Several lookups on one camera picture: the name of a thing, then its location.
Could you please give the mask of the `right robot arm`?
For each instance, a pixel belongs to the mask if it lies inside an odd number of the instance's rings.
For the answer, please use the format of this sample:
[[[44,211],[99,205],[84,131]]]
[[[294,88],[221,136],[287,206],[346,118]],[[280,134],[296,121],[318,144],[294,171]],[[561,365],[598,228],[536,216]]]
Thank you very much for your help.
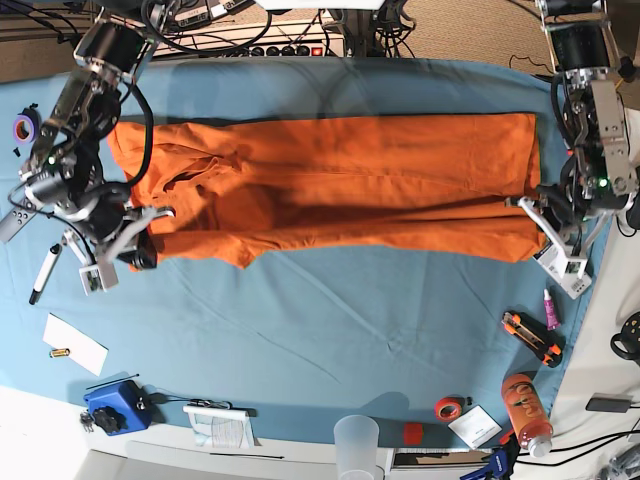
[[[78,65],[19,170],[23,194],[1,221],[2,242],[9,242],[30,215],[42,214],[69,225],[91,263],[120,260],[138,270],[156,267],[148,226],[173,211],[131,203],[133,188],[151,163],[154,128],[137,80],[156,48],[137,20],[111,14],[99,16],[82,37],[74,51]],[[129,179],[108,180],[99,144],[115,129],[127,95],[144,117],[142,161]]]

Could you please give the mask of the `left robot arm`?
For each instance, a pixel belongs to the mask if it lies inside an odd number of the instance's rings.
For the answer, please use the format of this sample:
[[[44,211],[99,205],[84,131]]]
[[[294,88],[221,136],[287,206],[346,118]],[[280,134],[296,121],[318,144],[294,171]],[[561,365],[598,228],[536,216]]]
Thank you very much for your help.
[[[609,217],[621,214],[639,228],[639,166],[611,77],[631,81],[637,69],[619,53],[607,2],[538,1],[531,12],[549,48],[551,107],[568,159],[557,183],[518,204],[576,268]]]

